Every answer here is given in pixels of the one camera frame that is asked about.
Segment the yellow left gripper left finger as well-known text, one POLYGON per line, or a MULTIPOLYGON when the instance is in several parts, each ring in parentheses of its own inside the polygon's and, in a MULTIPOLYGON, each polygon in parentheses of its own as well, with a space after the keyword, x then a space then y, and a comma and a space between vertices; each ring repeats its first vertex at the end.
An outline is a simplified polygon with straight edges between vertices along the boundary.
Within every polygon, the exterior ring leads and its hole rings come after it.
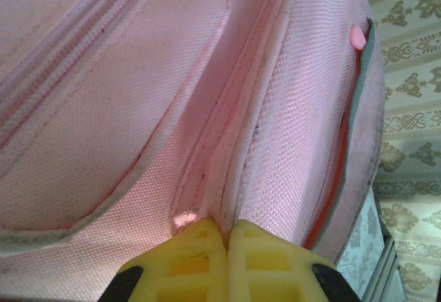
POLYGON ((227 252, 201 219, 123 264, 100 301, 227 301, 227 252))

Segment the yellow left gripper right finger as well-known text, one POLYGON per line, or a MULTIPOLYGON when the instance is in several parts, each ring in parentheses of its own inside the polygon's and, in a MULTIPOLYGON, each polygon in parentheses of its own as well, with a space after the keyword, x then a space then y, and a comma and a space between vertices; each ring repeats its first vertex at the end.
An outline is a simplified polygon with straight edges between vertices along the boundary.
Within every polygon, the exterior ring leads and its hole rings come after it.
POLYGON ((227 252, 229 301, 359 301, 329 260, 239 220, 227 252))

